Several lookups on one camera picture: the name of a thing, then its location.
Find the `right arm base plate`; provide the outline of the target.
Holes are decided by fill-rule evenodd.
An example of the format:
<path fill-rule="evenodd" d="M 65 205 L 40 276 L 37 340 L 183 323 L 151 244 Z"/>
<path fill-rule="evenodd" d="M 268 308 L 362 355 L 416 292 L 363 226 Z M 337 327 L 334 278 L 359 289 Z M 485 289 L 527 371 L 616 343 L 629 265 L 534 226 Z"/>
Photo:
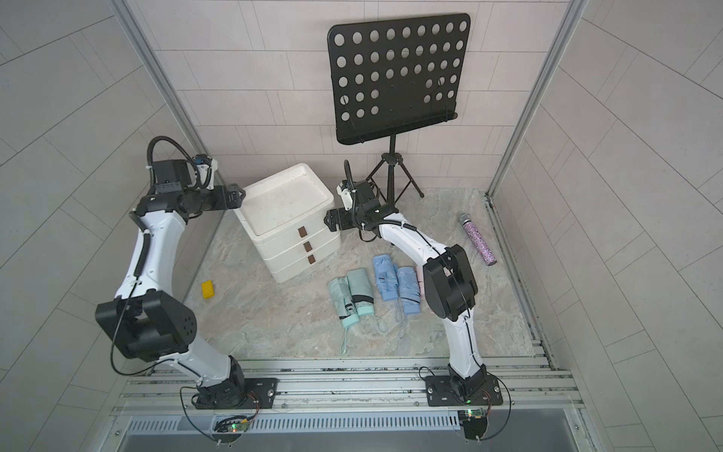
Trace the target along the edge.
<path fill-rule="evenodd" d="M 461 387 L 449 376 L 426 376 L 427 404 L 431 407 L 483 406 L 497 407 L 504 404 L 504 391 L 499 380 L 488 374 L 470 394 L 463 394 Z"/>

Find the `white top drawer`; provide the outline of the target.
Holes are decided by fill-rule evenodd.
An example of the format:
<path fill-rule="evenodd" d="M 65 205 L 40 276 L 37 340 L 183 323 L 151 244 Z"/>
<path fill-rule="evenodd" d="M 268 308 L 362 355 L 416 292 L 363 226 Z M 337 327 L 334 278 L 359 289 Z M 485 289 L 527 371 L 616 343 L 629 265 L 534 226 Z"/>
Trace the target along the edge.
<path fill-rule="evenodd" d="M 310 201 L 283 199 L 258 203 L 254 199 L 244 203 L 236 214 L 254 245 L 269 257 L 306 242 L 320 246 L 337 237 L 324 223 L 326 213 L 333 207 L 333 199 L 314 205 Z"/>

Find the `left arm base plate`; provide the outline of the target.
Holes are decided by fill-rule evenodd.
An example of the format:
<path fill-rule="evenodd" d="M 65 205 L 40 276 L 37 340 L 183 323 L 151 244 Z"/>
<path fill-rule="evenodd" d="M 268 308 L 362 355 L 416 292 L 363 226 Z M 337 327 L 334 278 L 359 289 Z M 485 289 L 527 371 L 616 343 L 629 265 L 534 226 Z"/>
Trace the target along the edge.
<path fill-rule="evenodd" d="M 191 399 L 197 410 L 271 409 L 276 397 L 277 379 L 250 379 L 243 384 L 231 380 L 203 386 Z"/>

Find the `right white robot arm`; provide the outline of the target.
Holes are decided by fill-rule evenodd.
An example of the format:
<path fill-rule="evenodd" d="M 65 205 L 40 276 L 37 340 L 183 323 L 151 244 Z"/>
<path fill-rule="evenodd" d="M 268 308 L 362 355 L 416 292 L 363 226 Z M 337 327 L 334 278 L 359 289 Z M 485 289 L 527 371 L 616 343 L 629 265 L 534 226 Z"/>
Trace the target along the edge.
<path fill-rule="evenodd" d="M 463 247 L 435 241 L 407 222 L 393 205 L 383 205 L 367 182 L 354 182 L 350 164 L 338 186 L 344 206 L 325 216 L 332 232 L 372 232 L 401 250 L 423 271 L 425 300 L 442 318 L 449 346 L 449 389 L 463 405 L 499 406 L 504 392 L 479 354 L 474 336 L 474 296 L 478 286 Z"/>

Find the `white three-drawer cabinet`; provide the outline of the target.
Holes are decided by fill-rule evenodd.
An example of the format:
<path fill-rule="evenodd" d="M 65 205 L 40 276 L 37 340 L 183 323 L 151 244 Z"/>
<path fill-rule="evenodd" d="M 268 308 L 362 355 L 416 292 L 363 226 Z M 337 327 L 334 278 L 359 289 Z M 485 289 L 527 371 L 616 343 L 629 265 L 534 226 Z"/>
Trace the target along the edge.
<path fill-rule="evenodd" d="M 245 188 L 235 214 L 275 282 L 282 284 L 331 256 L 342 237 L 325 224 L 333 194 L 306 164 Z"/>

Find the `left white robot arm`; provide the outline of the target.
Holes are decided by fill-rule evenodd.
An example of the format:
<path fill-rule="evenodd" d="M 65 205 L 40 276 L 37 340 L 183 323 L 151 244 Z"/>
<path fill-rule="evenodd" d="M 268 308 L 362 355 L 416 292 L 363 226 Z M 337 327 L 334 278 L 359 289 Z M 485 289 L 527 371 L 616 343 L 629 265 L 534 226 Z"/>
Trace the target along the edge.
<path fill-rule="evenodd" d="M 97 306 L 95 320 L 111 350 L 150 368 L 165 363 L 194 380 L 199 410 L 232 409 L 249 398 L 238 361 L 218 352 L 198 333 L 194 312 L 173 297 L 173 264 L 188 222 L 205 212 L 241 207 L 246 193 L 215 182 L 215 160 L 191 156 L 171 137 L 148 144 L 150 188 L 129 217 L 137 242 L 114 299 Z"/>

